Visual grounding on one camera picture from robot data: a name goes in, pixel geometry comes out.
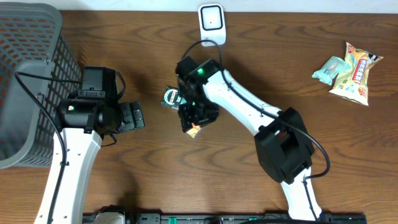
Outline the green wet wipes pack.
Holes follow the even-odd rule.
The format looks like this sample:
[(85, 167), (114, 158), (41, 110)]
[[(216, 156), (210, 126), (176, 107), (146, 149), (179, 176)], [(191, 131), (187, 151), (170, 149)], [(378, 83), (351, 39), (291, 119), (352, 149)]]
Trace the green wet wipes pack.
[(334, 78), (341, 72), (348, 71), (351, 65), (339, 57), (332, 56), (321, 69), (312, 74), (312, 78), (319, 79), (322, 83), (331, 85)]

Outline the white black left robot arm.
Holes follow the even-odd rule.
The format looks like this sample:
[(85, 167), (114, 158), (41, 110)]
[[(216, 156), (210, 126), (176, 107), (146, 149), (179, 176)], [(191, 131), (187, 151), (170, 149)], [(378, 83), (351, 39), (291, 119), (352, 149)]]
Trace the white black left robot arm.
[(82, 223), (90, 174), (106, 135), (145, 126), (141, 105), (65, 99), (55, 115), (50, 167), (36, 223)]

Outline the roll of tape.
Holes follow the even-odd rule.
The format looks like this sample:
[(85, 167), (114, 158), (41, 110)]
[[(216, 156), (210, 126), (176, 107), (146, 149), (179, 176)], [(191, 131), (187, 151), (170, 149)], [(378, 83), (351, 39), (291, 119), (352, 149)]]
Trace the roll of tape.
[(185, 104), (187, 101), (180, 96), (178, 88), (167, 86), (162, 97), (161, 105), (164, 107), (178, 110), (179, 106)]

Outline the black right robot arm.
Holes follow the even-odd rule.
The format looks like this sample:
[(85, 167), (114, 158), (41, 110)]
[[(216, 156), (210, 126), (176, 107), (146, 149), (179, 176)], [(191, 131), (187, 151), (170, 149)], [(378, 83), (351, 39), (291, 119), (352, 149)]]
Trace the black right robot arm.
[(322, 210), (310, 181), (314, 148), (300, 114), (265, 103), (212, 59), (199, 65), (185, 57), (175, 73), (186, 101), (178, 109), (183, 132), (215, 122), (224, 108), (253, 135), (259, 164), (281, 184), (290, 218), (319, 220)]

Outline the orange tissue pack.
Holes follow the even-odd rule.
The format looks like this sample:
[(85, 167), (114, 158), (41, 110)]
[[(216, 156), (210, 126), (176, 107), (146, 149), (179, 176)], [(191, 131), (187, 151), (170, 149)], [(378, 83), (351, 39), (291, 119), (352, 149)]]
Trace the orange tissue pack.
[(189, 129), (186, 133), (191, 138), (196, 138), (196, 136), (200, 133), (201, 130), (202, 130), (202, 127), (200, 125), (196, 126), (194, 123), (192, 123), (192, 128)]

